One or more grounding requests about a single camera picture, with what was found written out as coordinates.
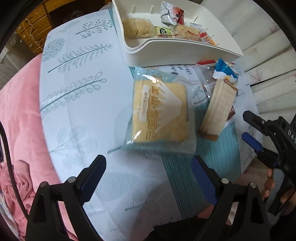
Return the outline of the person right hand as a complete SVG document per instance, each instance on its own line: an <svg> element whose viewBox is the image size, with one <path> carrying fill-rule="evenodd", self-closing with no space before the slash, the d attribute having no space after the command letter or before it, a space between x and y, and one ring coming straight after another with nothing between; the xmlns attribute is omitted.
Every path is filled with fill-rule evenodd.
<svg viewBox="0 0 296 241"><path fill-rule="evenodd" d="M264 183L264 188L261 192L262 200L270 199L271 193L274 193L273 189L276 186L276 182L273 179L274 169L267 169L267 180ZM280 197L281 207L283 208L282 214L288 215L295 209L295 187L291 188L285 194Z"/></svg>

